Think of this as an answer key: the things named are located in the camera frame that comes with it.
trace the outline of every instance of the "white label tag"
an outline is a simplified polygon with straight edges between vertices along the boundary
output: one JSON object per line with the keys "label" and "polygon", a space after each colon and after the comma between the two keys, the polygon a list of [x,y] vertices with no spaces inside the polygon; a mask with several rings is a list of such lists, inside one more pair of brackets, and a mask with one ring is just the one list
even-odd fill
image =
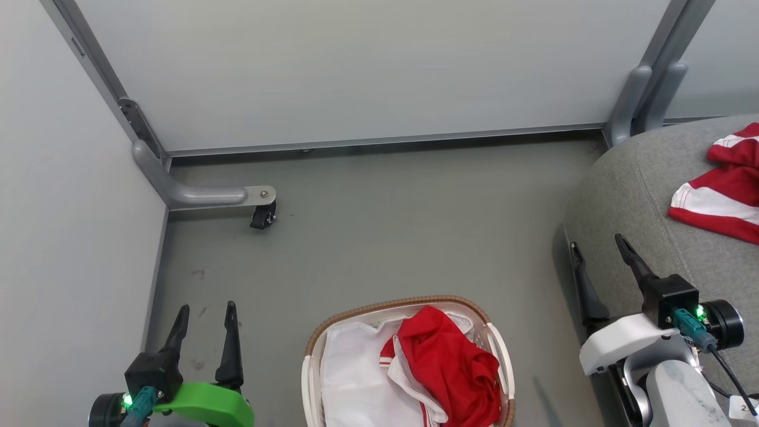
{"label": "white label tag", "polygon": [[[759,401],[751,399],[750,397],[748,399],[754,404],[754,408],[759,406]],[[745,419],[746,421],[753,422],[757,421],[751,414],[751,409],[748,408],[743,397],[740,396],[730,396],[730,411],[728,415],[732,419]]]}

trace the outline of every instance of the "laundry basket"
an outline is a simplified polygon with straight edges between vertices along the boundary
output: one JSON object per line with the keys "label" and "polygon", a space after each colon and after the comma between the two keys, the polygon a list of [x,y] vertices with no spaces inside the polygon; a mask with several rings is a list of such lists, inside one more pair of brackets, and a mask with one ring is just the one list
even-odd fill
{"label": "laundry basket", "polygon": [[308,427],[326,427],[321,398],[320,365],[324,353],[327,331],[331,327],[352,322],[362,322],[373,327],[380,323],[399,318],[410,318],[425,305],[431,305],[443,312],[468,318],[474,324],[473,342],[483,350],[492,353],[499,362],[499,383],[501,386],[501,416],[493,426],[509,427],[514,421],[514,371],[509,352],[501,334],[490,323],[482,308],[472,301],[458,296],[441,295],[420,298],[396,299],[380,304],[367,305],[349,312],[334,315],[324,321],[313,332],[306,347],[306,357],[301,370],[301,392],[303,410]]}

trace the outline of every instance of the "white partition panel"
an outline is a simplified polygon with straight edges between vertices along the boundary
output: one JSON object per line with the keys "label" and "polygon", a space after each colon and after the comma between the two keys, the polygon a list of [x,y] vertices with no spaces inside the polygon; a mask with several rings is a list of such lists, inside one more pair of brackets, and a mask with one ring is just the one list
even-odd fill
{"label": "white partition panel", "polygon": [[668,1],[77,3],[177,154],[605,122]]}
{"label": "white partition panel", "polygon": [[126,388],[165,205],[43,6],[0,2],[0,414],[87,425]]}
{"label": "white partition panel", "polygon": [[668,118],[759,112],[759,2],[718,0],[685,50]]}

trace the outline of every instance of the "black camera lens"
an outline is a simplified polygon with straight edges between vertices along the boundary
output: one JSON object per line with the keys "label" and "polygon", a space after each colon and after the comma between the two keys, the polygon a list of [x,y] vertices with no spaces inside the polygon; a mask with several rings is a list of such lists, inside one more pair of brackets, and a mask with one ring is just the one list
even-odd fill
{"label": "black camera lens", "polygon": [[724,350],[743,344],[743,319],[735,307],[724,299],[702,302],[709,332],[717,341],[717,349]]}
{"label": "black camera lens", "polygon": [[123,420],[124,393],[101,394],[95,399],[87,425],[89,427],[118,427]]}

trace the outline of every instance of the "caster wheel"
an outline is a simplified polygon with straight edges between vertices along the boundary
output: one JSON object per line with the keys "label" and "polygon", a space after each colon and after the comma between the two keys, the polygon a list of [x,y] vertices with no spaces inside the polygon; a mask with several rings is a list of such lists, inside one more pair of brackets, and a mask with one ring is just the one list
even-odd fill
{"label": "caster wheel", "polygon": [[266,206],[256,206],[256,211],[253,212],[253,218],[250,222],[250,227],[254,229],[265,229],[272,225],[277,219],[275,212],[277,211],[277,202],[273,201]]}

